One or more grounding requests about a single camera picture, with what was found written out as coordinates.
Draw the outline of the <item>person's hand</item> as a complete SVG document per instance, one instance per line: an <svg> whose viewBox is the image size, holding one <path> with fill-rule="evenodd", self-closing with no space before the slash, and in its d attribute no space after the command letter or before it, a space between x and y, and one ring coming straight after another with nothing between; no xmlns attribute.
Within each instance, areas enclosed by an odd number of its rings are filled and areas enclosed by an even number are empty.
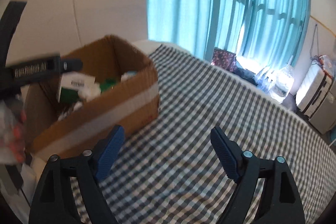
<svg viewBox="0 0 336 224"><path fill-rule="evenodd" d="M21 95L1 100L1 164L25 161L26 113Z"/></svg>

